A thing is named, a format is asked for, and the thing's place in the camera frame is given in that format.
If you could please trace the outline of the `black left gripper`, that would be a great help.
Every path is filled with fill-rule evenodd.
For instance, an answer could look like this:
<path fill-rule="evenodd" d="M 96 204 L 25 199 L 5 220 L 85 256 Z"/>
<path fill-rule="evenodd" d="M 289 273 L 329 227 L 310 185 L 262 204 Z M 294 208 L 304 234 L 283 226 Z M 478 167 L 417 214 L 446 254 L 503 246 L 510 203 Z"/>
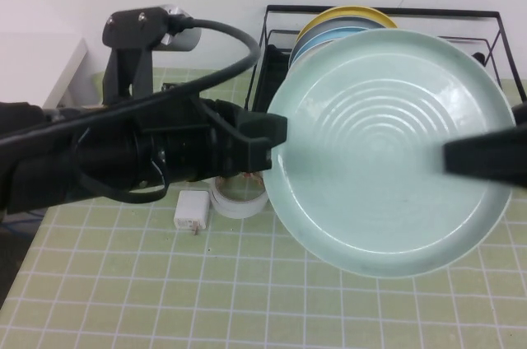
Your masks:
<path fill-rule="evenodd" d="M 241 135 L 267 138 L 271 147 L 249 144 L 244 149 Z M 277 114 L 200 97 L 163 104 L 163 148 L 171 183 L 269 170 L 272 147 L 286 140 L 287 118 Z"/>

